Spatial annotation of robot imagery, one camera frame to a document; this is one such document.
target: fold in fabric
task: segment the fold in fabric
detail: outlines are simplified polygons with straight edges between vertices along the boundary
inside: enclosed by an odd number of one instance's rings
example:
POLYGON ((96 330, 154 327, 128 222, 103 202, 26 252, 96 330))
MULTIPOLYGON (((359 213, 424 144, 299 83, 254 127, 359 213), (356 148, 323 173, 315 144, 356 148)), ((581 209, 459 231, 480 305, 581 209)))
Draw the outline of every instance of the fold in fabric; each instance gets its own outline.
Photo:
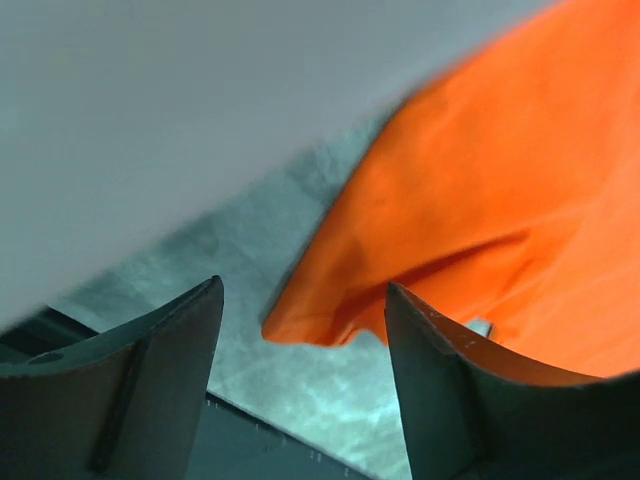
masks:
POLYGON ((390 281, 543 362, 640 366, 640 2, 561 3, 413 96, 263 336, 386 342, 390 281))

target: textured gray surface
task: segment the textured gray surface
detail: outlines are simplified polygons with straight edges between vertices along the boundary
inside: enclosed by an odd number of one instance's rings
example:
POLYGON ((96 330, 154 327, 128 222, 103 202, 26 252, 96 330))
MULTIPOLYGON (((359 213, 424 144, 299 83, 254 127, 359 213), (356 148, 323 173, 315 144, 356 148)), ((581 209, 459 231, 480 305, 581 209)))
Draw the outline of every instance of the textured gray surface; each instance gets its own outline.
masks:
POLYGON ((372 476, 409 478, 390 359, 377 339, 321 349, 260 337, 283 280, 383 121, 301 156, 55 307, 103 331, 218 274, 226 300, 210 391, 372 476))
POLYGON ((369 480, 219 397, 208 398, 184 480, 254 479, 369 480))

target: orange fabric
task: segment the orange fabric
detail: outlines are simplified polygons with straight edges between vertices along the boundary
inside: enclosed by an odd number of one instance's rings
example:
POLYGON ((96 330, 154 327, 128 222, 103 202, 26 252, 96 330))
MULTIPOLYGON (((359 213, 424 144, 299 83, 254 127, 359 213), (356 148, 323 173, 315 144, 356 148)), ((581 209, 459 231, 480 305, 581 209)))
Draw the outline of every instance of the orange fabric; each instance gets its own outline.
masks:
POLYGON ((559 4, 416 94, 263 335, 386 341, 392 280, 552 365, 640 367, 639 1, 559 4))

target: orange cloth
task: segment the orange cloth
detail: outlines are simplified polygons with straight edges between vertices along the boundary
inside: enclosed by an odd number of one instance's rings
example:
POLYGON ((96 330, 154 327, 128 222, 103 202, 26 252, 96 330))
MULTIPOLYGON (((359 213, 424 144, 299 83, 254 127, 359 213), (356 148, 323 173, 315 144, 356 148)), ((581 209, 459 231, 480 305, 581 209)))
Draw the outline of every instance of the orange cloth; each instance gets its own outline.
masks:
POLYGON ((389 281, 543 362, 640 367, 640 1, 559 4, 415 95, 263 335, 386 341, 389 281))

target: white surface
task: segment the white surface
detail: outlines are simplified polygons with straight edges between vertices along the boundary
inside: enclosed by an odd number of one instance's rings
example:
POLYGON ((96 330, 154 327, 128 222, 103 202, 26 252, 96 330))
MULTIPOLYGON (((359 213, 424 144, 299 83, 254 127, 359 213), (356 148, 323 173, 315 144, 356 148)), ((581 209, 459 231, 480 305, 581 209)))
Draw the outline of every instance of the white surface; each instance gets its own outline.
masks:
POLYGON ((547 0, 0 0, 0 325, 547 0))

